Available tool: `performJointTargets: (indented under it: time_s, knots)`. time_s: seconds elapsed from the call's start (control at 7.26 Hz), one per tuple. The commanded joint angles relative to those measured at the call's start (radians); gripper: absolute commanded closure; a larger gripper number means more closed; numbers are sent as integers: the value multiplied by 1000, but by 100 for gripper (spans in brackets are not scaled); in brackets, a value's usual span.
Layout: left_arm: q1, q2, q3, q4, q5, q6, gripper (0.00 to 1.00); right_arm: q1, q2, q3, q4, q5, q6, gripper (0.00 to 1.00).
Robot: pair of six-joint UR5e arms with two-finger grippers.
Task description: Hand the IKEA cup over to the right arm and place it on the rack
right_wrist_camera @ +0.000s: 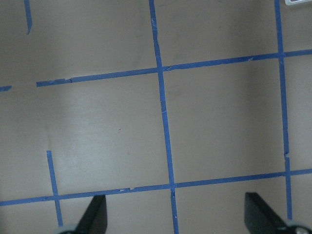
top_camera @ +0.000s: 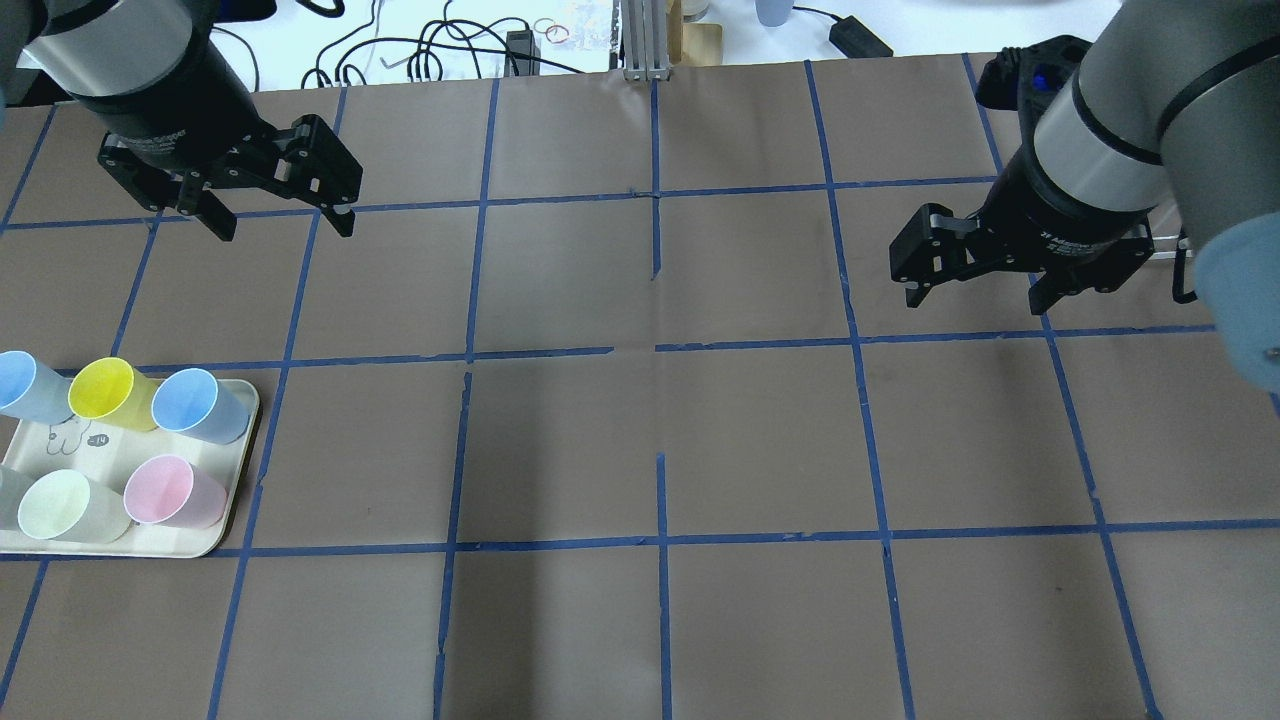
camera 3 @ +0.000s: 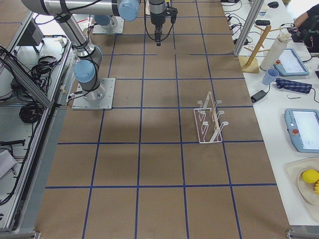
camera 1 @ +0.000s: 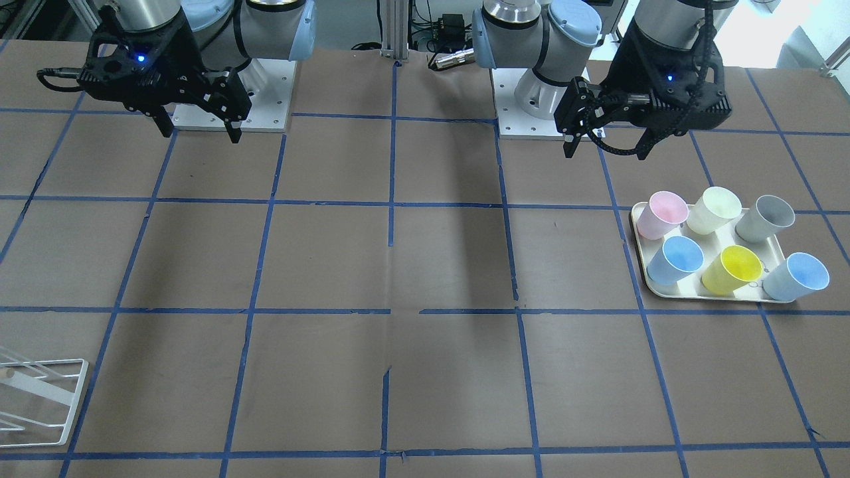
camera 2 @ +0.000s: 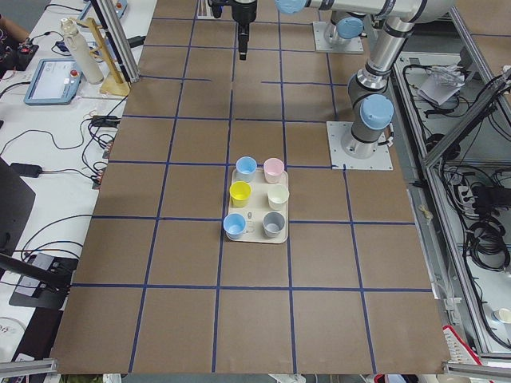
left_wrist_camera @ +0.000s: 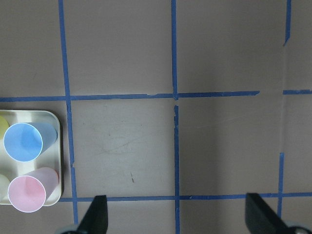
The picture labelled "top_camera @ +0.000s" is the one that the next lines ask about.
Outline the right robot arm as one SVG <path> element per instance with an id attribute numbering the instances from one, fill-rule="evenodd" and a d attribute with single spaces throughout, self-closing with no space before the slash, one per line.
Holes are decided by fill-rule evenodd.
<path id="1" fill-rule="evenodd" d="M 1277 391 L 1275 1 L 1125 1 L 1094 41 L 1059 36 L 989 60 L 975 100 L 1018 118 L 1020 146 L 966 217 L 922 205 L 888 250 L 918 307 L 937 286 L 1033 273 L 1044 315 L 1111 293 L 1155 252 L 1174 202 L 1194 287 L 1233 368 Z"/>

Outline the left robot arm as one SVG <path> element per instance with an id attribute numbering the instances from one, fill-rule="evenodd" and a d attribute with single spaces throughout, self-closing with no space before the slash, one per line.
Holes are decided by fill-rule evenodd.
<path id="1" fill-rule="evenodd" d="M 355 232 L 364 169 L 314 114 L 279 129 L 212 44 L 210 1 L 5 1 L 3 65 L 28 53 L 106 127 L 99 165 L 145 210 L 230 241 L 221 190 L 261 190 Z"/>

